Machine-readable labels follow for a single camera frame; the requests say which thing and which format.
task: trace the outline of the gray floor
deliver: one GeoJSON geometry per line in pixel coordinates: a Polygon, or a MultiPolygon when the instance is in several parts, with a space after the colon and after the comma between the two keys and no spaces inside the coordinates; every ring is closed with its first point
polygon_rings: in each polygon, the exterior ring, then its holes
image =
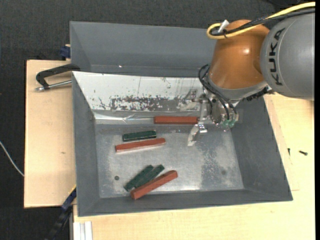
{"type": "MultiPolygon", "coordinates": [[[[60,60],[60,47],[70,41],[71,20],[205,29],[224,19],[254,19],[303,1],[0,0],[0,140],[24,170],[24,61],[60,60]]],[[[24,210],[23,188],[23,178],[0,150],[0,239],[43,239],[59,215],[57,208],[24,210]]],[[[60,238],[68,239],[68,230],[60,238]]]]}

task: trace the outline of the red wooden stick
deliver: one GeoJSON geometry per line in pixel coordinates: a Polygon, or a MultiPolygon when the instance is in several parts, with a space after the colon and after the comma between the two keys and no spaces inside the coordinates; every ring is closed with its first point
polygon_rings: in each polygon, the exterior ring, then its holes
{"type": "Polygon", "coordinates": [[[142,141],[128,142],[115,146],[115,152],[124,152],[131,150],[140,150],[145,148],[157,147],[166,144],[165,138],[154,138],[142,141]]]}
{"type": "Polygon", "coordinates": [[[153,118],[153,123],[157,125],[196,125],[198,117],[158,115],[153,118]]]}
{"type": "Polygon", "coordinates": [[[132,190],[130,192],[130,195],[132,199],[138,199],[146,195],[147,193],[151,192],[152,190],[155,190],[156,188],[159,188],[160,186],[174,180],[178,177],[178,173],[176,170],[170,170],[166,172],[165,174],[149,181],[148,183],[132,190]]]}

